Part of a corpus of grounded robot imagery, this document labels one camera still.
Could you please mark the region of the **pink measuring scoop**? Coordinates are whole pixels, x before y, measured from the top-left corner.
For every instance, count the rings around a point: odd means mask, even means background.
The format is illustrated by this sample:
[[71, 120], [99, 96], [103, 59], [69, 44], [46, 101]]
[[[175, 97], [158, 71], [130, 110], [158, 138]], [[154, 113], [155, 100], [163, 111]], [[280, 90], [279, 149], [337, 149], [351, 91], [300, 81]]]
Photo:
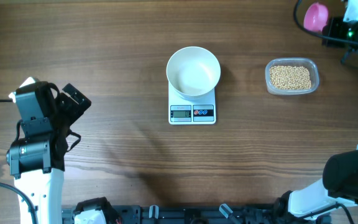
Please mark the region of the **pink measuring scoop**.
[[329, 11], [324, 4], [313, 3], [306, 11], [303, 27], [313, 32], [322, 32], [327, 25]]

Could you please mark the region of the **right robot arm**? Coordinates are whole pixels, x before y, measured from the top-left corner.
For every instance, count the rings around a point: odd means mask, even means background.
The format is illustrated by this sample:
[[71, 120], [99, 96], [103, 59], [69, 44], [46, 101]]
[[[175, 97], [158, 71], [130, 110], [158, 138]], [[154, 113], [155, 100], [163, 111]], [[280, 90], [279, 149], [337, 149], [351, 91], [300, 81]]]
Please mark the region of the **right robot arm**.
[[[341, 22], [315, 21], [296, 25], [326, 42], [339, 42], [352, 52], [358, 50], [358, 1], [347, 0]], [[277, 200], [275, 213], [290, 222], [315, 220], [325, 213], [358, 206], [358, 145], [354, 151], [329, 158], [322, 179], [302, 190], [287, 192]]]

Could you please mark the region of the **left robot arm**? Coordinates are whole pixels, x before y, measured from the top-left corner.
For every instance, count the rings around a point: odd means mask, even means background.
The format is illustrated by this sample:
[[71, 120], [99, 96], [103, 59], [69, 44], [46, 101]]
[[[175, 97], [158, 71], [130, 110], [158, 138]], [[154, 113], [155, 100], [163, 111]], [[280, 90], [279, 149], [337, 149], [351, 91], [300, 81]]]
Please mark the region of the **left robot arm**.
[[62, 223], [65, 154], [79, 142], [70, 127], [91, 106], [72, 84], [62, 90], [49, 82], [28, 78], [9, 95], [21, 119], [6, 153], [18, 191], [21, 223]]

